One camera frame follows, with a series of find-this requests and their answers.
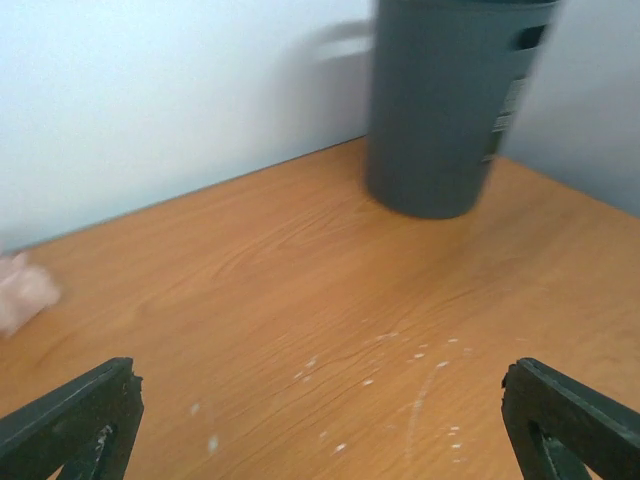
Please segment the pink plastic trash bag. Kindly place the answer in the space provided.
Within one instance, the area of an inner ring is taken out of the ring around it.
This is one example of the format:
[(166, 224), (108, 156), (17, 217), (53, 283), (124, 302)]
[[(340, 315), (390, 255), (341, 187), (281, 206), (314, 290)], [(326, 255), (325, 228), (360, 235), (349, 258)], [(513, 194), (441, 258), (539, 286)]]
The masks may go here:
[(1, 255), (1, 335), (10, 337), (41, 311), (55, 305), (61, 291), (43, 267), (25, 253)]

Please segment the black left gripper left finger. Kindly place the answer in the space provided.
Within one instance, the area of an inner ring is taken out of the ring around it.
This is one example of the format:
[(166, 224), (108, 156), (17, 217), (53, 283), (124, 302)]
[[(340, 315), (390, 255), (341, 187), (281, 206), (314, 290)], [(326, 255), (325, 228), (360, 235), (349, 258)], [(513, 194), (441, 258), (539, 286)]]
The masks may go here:
[(122, 479), (144, 405), (133, 360), (115, 357), (1, 419), (3, 479)]

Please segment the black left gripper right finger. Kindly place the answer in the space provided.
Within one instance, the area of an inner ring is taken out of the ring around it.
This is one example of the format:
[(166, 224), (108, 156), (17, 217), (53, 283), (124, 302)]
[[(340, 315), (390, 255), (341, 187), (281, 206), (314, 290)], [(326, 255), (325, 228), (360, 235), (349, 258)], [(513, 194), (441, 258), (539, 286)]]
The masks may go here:
[(525, 479), (639, 477), (639, 413), (534, 359), (509, 366), (503, 422)]

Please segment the dark grey trash bin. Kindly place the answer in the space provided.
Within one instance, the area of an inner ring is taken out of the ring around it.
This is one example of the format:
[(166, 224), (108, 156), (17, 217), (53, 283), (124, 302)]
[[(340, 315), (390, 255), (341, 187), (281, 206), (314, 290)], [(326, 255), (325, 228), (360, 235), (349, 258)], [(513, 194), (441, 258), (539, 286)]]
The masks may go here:
[(455, 218), (477, 203), (554, 1), (382, 1), (365, 183), (385, 207)]

